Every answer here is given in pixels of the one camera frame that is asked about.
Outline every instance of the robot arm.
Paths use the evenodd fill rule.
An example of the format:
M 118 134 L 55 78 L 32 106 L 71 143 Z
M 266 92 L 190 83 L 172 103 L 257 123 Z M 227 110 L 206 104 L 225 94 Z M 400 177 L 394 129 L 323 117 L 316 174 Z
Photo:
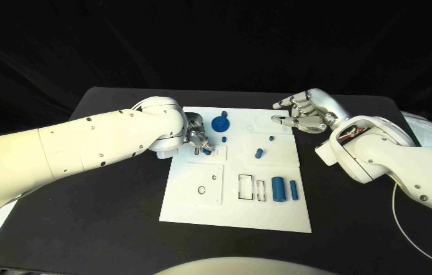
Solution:
M 159 158 L 189 142 L 212 150 L 201 116 L 151 97 L 125 109 L 0 137 L 0 207 L 62 177 L 104 167 L 150 149 Z
M 384 118 L 351 117 L 319 89 L 295 94 L 273 104 L 273 108 L 292 104 L 292 117 L 273 116 L 271 120 L 309 133 L 319 133 L 326 127 L 331 128 L 329 139 L 315 148 L 325 164 L 331 166 L 339 163 L 347 174 L 360 183 L 388 174 L 407 196 L 432 208 L 427 161 L 432 148 L 414 147 L 401 128 Z

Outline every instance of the rectangular slot outline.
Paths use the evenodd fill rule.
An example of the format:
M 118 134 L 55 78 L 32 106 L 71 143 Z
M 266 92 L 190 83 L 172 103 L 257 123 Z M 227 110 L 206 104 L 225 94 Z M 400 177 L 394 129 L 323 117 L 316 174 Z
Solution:
M 263 183 L 263 199 L 264 200 L 260 200 L 260 197 L 258 197 L 258 183 Z M 266 184 L 264 184 L 264 181 L 263 180 L 257 180 L 257 200 L 258 201 L 266 201 Z
M 250 198 L 241 198 L 240 197 L 240 176 L 250 176 L 250 185 L 251 185 Z M 253 200 L 254 199 L 254 181 L 253 181 L 251 175 L 247 175 L 247 174 L 238 174 L 238 199 L 244 199 L 244 200 Z

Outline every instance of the white board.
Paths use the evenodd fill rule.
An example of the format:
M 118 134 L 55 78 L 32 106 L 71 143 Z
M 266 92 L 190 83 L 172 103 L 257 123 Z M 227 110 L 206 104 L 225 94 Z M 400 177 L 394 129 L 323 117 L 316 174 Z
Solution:
M 205 107 L 183 110 L 201 114 L 215 150 L 211 155 L 195 155 L 190 145 L 179 148 L 170 163 L 159 221 L 310 233 L 295 137 L 292 129 L 270 120 L 276 112 L 287 117 L 287 111 Z M 211 121 L 222 111 L 228 113 L 229 128 L 218 133 Z M 264 151 L 260 159 L 254 157 L 257 148 Z M 251 200 L 240 199 L 240 175 L 251 176 Z M 273 201 L 274 176 L 284 180 L 286 202 Z M 292 200 L 290 180 L 296 181 L 299 200 Z M 242 193 L 250 194 L 250 184 L 244 184 Z M 198 192 L 199 187 L 205 188 L 203 193 Z M 266 201 L 258 201 L 263 190 Z

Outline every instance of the blue object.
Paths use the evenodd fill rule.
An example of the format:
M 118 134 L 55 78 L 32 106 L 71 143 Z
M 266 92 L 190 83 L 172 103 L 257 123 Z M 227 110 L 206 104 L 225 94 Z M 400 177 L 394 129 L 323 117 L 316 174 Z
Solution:
M 292 194 L 292 200 L 299 200 L 297 186 L 295 184 L 295 180 L 290 180 L 290 194 Z
M 284 183 L 282 177 L 271 178 L 271 190 L 273 190 L 273 201 L 284 202 L 286 195 L 284 195 Z
M 261 155 L 263 155 L 263 150 L 258 148 L 257 153 L 254 154 L 254 157 L 261 158 Z
M 229 127 L 229 120 L 227 119 L 227 111 L 222 111 L 221 116 L 218 116 L 212 121 L 211 121 L 211 128 L 218 132 L 227 131 Z

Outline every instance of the black curtain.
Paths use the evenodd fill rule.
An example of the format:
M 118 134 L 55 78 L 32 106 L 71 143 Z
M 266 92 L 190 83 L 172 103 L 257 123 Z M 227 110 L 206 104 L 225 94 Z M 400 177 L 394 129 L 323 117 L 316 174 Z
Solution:
M 95 85 L 319 87 L 430 117 L 430 0 L 0 1 L 1 133 L 66 121 Z

